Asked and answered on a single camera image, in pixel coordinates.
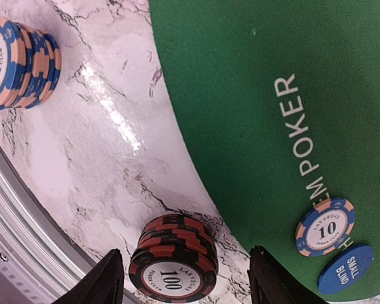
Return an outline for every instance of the marble surface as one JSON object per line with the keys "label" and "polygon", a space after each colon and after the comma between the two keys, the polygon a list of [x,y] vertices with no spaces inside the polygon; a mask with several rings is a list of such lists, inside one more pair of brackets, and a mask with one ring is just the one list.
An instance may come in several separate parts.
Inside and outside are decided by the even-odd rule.
{"label": "marble surface", "polygon": [[[70,239],[95,260],[120,248],[127,269],[149,220],[191,215],[213,231],[220,261],[217,287],[200,303],[251,303],[248,255],[205,191],[176,124],[148,1],[5,0],[0,15],[53,34],[62,49],[53,97],[0,112],[0,145]],[[153,303],[128,278],[125,287]]]}

